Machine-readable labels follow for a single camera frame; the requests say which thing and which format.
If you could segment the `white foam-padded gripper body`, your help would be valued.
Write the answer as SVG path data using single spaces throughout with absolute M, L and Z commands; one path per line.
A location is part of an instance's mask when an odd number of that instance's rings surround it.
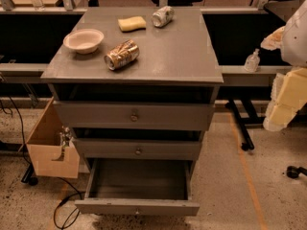
M 263 127 L 268 131 L 280 131 L 307 104 L 307 69 L 295 67 L 286 75 L 277 73 L 271 98 Z

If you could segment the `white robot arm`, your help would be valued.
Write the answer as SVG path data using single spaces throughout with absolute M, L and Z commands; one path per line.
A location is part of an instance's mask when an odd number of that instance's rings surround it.
M 263 123 L 266 130 L 280 131 L 307 104 L 307 0 L 285 26 L 263 39 L 261 47 L 279 49 L 282 60 L 292 66 L 286 75 L 276 75 Z

